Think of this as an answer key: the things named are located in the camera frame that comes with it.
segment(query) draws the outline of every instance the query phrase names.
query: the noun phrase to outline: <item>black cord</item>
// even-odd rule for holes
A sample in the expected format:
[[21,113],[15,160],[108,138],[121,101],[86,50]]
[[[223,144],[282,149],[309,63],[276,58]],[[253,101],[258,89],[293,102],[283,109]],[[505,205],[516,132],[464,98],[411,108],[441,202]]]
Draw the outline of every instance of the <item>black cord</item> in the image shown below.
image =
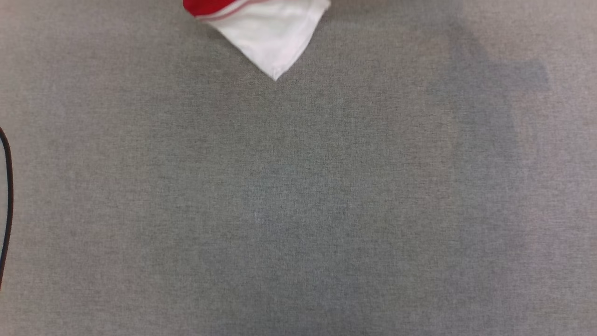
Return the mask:
[[4,242],[2,244],[2,256],[0,256],[0,289],[2,289],[2,276],[4,275],[4,266],[6,265],[6,253],[8,252],[8,241],[10,239],[10,229],[13,227],[13,209],[14,209],[14,185],[13,185],[13,159],[10,156],[10,146],[6,134],[0,127],[0,140],[4,147],[4,158],[6,160],[6,179],[8,186],[8,210],[6,212],[6,229],[4,231]]

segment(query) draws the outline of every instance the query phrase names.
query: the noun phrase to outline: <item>gray fabric surface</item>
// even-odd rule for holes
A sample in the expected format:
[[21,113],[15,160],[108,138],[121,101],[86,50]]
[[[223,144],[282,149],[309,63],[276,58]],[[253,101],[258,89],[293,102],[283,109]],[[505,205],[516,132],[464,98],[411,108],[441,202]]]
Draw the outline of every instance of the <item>gray fabric surface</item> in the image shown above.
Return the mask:
[[0,0],[0,335],[597,335],[595,17],[335,0],[275,83],[178,0]]

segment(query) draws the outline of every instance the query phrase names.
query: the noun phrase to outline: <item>black cable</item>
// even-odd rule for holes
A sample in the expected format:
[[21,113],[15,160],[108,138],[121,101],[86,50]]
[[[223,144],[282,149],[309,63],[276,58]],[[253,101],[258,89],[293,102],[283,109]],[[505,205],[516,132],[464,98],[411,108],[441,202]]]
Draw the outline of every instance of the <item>black cable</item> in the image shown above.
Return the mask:
[[4,147],[4,158],[6,160],[6,179],[8,186],[8,210],[6,212],[6,229],[4,231],[4,242],[2,244],[2,255],[0,256],[0,289],[2,289],[2,276],[4,275],[4,266],[6,265],[6,253],[8,252],[8,241],[10,239],[10,230],[13,227],[13,209],[14,209],[14,185],[13,185],[13,159],[10,156],[10,146],[6,134],[0,127],[0,140]]

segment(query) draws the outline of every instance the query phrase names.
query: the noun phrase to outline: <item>red fabric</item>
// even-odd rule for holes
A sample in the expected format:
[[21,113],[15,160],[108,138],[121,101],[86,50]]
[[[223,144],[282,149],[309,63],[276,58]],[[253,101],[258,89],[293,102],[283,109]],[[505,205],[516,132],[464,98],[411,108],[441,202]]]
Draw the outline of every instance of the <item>red fabric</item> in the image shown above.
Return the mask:
[[214,14],[236,0],[183,0],[184,9],[193,16]]

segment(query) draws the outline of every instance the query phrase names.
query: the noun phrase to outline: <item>red stripe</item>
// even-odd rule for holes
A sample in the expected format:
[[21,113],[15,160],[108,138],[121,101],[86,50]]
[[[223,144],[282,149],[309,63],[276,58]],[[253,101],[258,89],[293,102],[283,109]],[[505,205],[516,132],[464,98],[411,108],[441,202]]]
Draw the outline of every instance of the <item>red stripe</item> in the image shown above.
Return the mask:
[[193,16],[210,15],[221,11],[236,0],[183,0],[184,9]]
[[205,19],[199,18],[199,19],[201,21],[216,21],[216,20],[225,19],[248,5],[258,4],[260,2],[266,2],[266,1],[268,1],[268,0],[249,0],[249,1],[245,2],[244,4],[240,5],[237,9],[235,9],[229,13],[226,13],[224,15],[220,15],[220,16],[216,16],[216,17],[207,17]]

